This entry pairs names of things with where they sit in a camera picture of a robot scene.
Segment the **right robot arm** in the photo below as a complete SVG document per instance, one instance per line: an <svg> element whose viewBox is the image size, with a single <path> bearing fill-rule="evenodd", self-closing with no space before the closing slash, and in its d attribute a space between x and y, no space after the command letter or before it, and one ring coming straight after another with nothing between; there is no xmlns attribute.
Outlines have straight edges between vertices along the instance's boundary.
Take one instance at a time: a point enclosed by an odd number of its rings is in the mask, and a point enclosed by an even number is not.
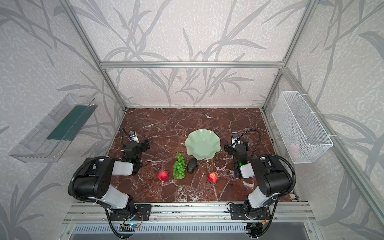
<svg viewBox="0 0 384 240"><path fill-rule="evenodd" d="M296 185L294 167L285 158L265 154L248 159L248 143L227 144L225 152L233 157L234 174L239 179L255 178L257 187L243 204L230 203L232 220L255 220L270 217L269 206L288 195Z"/></svg>

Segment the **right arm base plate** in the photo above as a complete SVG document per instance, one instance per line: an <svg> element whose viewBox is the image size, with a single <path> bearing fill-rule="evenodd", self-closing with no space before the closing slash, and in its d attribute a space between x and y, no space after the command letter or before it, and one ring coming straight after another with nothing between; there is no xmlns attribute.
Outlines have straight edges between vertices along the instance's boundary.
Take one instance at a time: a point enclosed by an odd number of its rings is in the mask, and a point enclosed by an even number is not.
<svg viewBox="0 0 384 240"><path fill-rule="evenodd" d="M245 203L227 203L227 210L231 215L231 220L257 220L267 221L271 218L269 207L252 208Z"/></svg>

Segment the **dark fake avocado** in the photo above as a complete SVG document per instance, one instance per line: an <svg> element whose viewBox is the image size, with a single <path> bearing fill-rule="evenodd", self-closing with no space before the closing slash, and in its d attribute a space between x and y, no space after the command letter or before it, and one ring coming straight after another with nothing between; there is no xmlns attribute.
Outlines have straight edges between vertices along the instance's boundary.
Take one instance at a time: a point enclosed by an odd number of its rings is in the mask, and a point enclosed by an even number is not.
<svg viewBox="0 0 384 240"><path fill-rule="evenodd" d="M198 166L198 160L191 159L187 164L187 172L193 174Z"/></svg>

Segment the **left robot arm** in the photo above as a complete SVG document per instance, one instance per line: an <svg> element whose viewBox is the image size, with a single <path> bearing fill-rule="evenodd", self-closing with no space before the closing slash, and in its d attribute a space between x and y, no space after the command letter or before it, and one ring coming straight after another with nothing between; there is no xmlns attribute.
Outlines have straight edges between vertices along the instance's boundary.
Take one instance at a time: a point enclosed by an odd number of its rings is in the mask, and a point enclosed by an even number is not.
<svg viewBox="0 0 384 240"><path fill-rule="evenodd" d="M142 166L142 153L150 149L149 140L123 145L121 159L87 158L72 176L68 193L76 200L101 205L123 216L137 212L134 199L111 185L113 176L135 176Z"/></svg>

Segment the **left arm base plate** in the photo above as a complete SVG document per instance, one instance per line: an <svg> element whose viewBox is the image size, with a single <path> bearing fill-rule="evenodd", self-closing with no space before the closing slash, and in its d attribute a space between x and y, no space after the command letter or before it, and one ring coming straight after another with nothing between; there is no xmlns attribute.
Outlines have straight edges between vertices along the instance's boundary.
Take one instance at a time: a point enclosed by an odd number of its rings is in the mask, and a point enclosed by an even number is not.
<svg viewBox="0 0 384 240"><path fill-rule="evenodd" d="M112 221L148 221L151 214L151 204L138 204L127 206L121 210L112 210L110 218Z"/></svg>

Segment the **green fake grape bunch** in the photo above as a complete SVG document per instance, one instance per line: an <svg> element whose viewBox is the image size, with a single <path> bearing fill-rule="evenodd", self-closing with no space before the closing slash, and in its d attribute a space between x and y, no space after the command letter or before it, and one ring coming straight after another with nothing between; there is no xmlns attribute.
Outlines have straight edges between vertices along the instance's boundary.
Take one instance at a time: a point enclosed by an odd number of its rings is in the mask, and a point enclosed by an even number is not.
<svg viewBox="0 0 384 240"><path fill-rule="evenodd" d="M176 162L173 165L173 177L176 180L182 180L185 177L186 162L181 153L176 153Z"/></svg>

